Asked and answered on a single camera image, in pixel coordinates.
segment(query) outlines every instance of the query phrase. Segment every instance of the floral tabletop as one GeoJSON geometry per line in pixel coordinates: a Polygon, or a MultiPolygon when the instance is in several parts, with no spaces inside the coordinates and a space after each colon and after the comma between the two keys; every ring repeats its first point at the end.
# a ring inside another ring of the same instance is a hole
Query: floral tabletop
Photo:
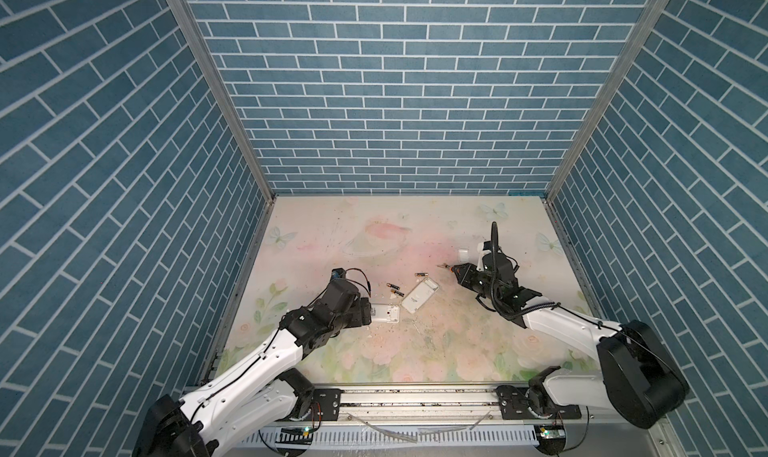
{"type": "MultiPolygon", "coordinates": [[[[488,382],[529,379],[547,366],[597,364],[556,339],[480,307],[475,294],[437,267],[477,260],[498,222],[499,243],[520,263],[520,284],[590,313],[539,198],[280,197],[254,263],[218,372],[251,352],[283,314],[308,304],[331,269],[360,267],[372,303],[399,303],[427,272],[440,289],[399,323],[345,329],[297,366],[313,383],[488,382]]],[[[350,271],[351,279],[364,282],[350,271]]]]}

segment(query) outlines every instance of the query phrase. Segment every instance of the white object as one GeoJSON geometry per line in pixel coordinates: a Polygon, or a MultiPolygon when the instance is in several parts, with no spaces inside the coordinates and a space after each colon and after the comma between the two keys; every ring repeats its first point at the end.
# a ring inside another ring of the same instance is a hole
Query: white object
{"type": "MultiPolygon", "coordinates": [[[[387,423],[381,425],[388,433],[412,435],[416,443],[405,440],[393,439],[374,429],[370,429],[359,423],[334,423],[338,425],[323,426],[315,432],[312,445],[309,449],[334,452],[360,451],[374,449],[403,449],[424,447],[492,447],[500,445],[538,446],[535,427],[521,424],[494,424],[489,427],[475,427],[471,430],[447,430],[438,433],[424,433],[414,425],[394,425],[387,423]]],[[[289,439],[298,439],[298,435],[284,434],[283,427],[270,426],[262,429],[261,434],[267,444],[275,446],[275,442],[285,442],[289,439]]],[[[241,443],[238,449],[264,449],[264,444],[257,433],[253,433],[241,443]]],[[[281,443],[281,449],[304,449],[307,445],[281,443]]]]}
{"type": "MultiPolygon", "coordinates": [[[[547,302],[552,301],[546,297],[534,297],[527,302],[525,307],[531,307],[538,303],[547,302]]],[[[585,319],[591,321],[596,320],[592,316],[579,312],[575,313],[578,313],[585,319]]],[[[606,329],[605,327],[598,328],[598,326],[591,325],[590,323],[558,308],[541,309],[526,313],[523,316],[523,322],[525,322],[526,327],[546,333],[555,339],[565,342],[569,347],[581,350],[581,352],[595,360],[600,360],[597,347],[600,339],[615,334],[613,330],[606,329]]],[[[604,320],[603,324],[614,329],[621,327],[620,323],[610,320],[604,320]]]]}
{"type": "Polygon", "coordinates": [[[544,388],[552,401],[558,405],[613,408],[603,384],[603,373],[599,370],[578,372],[557,369],[544,379],[544,388]]]}
{"type": "Polygon", "coordinates": [[[418,283],[415,289],[406,295],[406,298],[402,300],[400,305],[405,310],[408,310],[408,312],[415,313],[439,288],[440,286],[437,285],[437,282],[429,277],[425,277],[424,280],[418,283]]]}
{"type": "Polygon", "coordinates": [[[388,303],[372,303],[371,321],[398,323],[400,321],[400,307],[388,303]]]}
{"type": "Polygon", "coordinates": [[[478,266],[476,267],[478,272],[485,270],[485,266],[482,263],[483,256],[491,253],[491,251],[484,251],[485,244],[483,242],[478,243],[478,266]]]}
{"type": "Polygon", "coordinates": [[[204,442],[218,440],[216,452],[223,455],[254,429],[290,413],[296,403],[290,385],[277,385],[280,380],[266,388],[265,385],[301,362],[302,357],[296,337],[288,329],[276,330],[225,373],[184,395],[181,412],[192,423],[202,422],[200,437],[204,442]]]}

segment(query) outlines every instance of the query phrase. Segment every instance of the blue brick wall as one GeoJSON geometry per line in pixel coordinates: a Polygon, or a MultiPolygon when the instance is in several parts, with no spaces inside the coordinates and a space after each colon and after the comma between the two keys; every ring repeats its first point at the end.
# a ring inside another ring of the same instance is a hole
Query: blue brick wall
{"type": "Polygon", "coordinates": [[[279,193],[541,194],[646,0],[189,0],[279,193]]]}
{"type": "Polygon", "coordinates": [[[0,455],[116,455],[264,199],[164,0],[0,0],[0,455]]]}
{"type": "Polygon", "coordinates": [[[768,455],[766,2],[671,0],[554,201],[608,315],[690,382],[690,455],[768,455]]]}

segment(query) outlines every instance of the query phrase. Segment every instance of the green leaf print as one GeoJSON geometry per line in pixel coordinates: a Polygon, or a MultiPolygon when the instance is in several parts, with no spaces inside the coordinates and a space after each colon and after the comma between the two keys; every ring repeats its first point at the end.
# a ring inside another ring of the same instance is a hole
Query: green leaf print
{"type": "Polygon", "coordinates": [[[320,366],[325,370],[329,382],[333,381],[334,374],[336,373],[336,367],[339,365],[338,354],[336,349],[331,346],[325,347],[325,353],[322,356],[320,366]]]}
{"type": "Polygon", "coordinates": [[[531,369],[520,369],[520,376],[525,380],[533,379],[538,374],[537,371],[531,369]]]}
{"type": "Polygon", "coordinates": [[[287,302],[276,303],[274,306],[272,306],[272,308],[270,308],[270,313],[283,312],[286,307],[288,307],[287,302]]]}
{"type": "Polygon", "coordinates": [[[504,354],[496,354],[496,358],[493,360],[493,366],[503,377],[504,373],[507,371],[507,361],[504,360],[504,354]]]}
{"type": "Polygon", "coordinates": [[[219,368],[216,371],[216,374],[221,375],[225,373],[226,370],[232,366],[232,364],[234,364],[232,359],[232,352],[229,349],[224,349],[224,352],[221,353],[221,360],[219,361],[219,368]]]}
{"type": "Polygon", "coordinates": [[[273,323],[258,329],[256,331],[256,342],[258,344],[263,343],[266,337],[268,337],[274,329],[275,329],[275,324],[273,323]]]}
{"type": "Polygon", "coordinates": [[[389,382],[389,366],[373,366],[373,372],[371,372],[371,381],[373,382],[389,382]]]}
{"type": "Polygon", "coordinates": [[[448,350],[448,347],[451,347],[451,342],[453,341],[453,331],[448,330],[446,333],[442,335],[442,348],[444,350],[448,350]]]}

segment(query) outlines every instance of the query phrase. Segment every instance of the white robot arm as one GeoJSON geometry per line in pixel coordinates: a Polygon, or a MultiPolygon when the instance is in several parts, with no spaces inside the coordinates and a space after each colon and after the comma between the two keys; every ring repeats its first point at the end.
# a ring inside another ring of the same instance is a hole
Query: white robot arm
{"type": "Polygon", "coordinates": [[[616,409],[627,421],[648,429],[682,404],[690,390],[682,372],[651,328],[633,320],[603,321],[562,307],[518,284],[512,263],[491,240],[478,246],[480,260],[447,266],[459,285],[477,293],[485,309],[523,328],[546,333],[600,362],[600,370],[578,372],[550,367],[531,379],[531,409],[552,415],[562,405],[616,409]]]}
{"type": "Polygon", "coordinates": [[[308,306],[216,379],[174,402],[163,395],[144,419],[133,457],[223,455],[264,425],[307,414],[314,386],[294,369],[341,330],[371,323],[371,306],[343,269],[308,306]]]}

